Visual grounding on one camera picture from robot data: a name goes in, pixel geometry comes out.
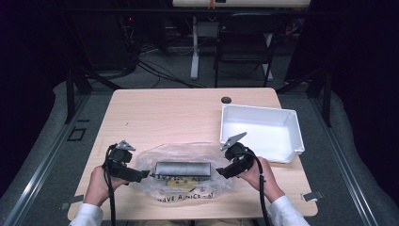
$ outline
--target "transparent bag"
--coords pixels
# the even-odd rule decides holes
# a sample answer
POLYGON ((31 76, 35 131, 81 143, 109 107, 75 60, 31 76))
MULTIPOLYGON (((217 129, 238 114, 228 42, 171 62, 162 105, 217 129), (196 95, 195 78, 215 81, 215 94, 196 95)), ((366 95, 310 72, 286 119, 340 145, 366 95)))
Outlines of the transparent bag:
POLYGON ((230 162, 214 143, 164 144, 136 157, 135 170, 150 170, 150 176, 141 183, 130 185, 160 202, 214 199, 233 190, 235 178, 226 179, 215 169, 225 168, 230 162), (157 178, 154 176, 157 162, 210 163, 211 179, 157 178))

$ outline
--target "metal object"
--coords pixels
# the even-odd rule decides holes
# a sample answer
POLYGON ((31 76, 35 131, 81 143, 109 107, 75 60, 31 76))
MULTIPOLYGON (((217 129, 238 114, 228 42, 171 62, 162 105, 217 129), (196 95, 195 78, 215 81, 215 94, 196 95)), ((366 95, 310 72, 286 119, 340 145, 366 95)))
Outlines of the metal object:
POLYGON ((229 179, 251 169, 255 160, 255 153, 242 143, 236 142, 225 152, 225 157, 232 163, 226 168, 218 168, 216 171, 229 179))
POLYGON ((126 150, 126 151, 135 151, 136 149, 134 147, 132 147, 128 142, 126 142, 126 140, 121 141, 118 145, 117 145, 118 149, 122 149, 122 150, 126 150))
POLYGON ((311 192, 308 194, 301 194, 302 200, 308 202, 308 201, 315 201, 317 202, 318 200, 324 198, 324 195, 321 191, 315 191, 311 192))
POLYGON ((229 139, 226 141, 226 143, 224 143, 223 146, 220 148, 220 151, 225 151, 226 149, 229 149, 232 145, 234 145, 238 140, 240 140, 246 134, 247 134, 247 132, 244 132, 242 134, 229 137, 229 139))
POLYGON ((211 179, 209 162, 157 162, 154 177, 162 180, 187 178, 204 181, 211 179))

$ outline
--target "white sleeve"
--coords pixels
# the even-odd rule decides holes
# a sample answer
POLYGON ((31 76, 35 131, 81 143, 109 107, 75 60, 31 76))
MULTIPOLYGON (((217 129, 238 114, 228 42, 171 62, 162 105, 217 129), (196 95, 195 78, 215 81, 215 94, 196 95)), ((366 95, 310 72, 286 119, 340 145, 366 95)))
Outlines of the white sleeve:
POLYGON ((70 223, 70 226, 98 226, 103 221, 103 210, 92 204, 82 203, 76 213, 75 219, 70 223))
POLYGON ((291 201, 286 196, 281 196, 270 204, 267 214, 273 225, 280 226, 302 226, 309 225, 303 216, 295 209, 291 201))

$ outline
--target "table leg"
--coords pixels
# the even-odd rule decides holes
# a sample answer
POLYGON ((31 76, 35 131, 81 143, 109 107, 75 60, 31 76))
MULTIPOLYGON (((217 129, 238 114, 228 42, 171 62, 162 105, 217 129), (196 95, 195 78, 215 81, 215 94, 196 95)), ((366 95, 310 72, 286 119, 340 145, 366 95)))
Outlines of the table leg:
MULTIPOLYGON (((267 35, 265 35, 265 36, 266 36, 266 43, 267 43, 267 45, 269 45, 269 44, 270 44, 270 41, 272 40, 272 34, 267 34, 267 35)), ((266 76, 267 67, 269 67, 268 64, 263 64, 263 65, 262 65, 262 69, 263 69, 263 74, 264 74, 264 76, 266 76)), ((268 81, 268 82, 273 81, 273 75, 272 75, 272 71, 271 71, 271 70, 270 70, 270 72, 269 72, 269 76, 267 77, 267 81, 268 81)))
POLYGON ((191 79, 199 78, 199 43, 197 33, 197 17, 193 17, 193 62, 191 63, 191 79))

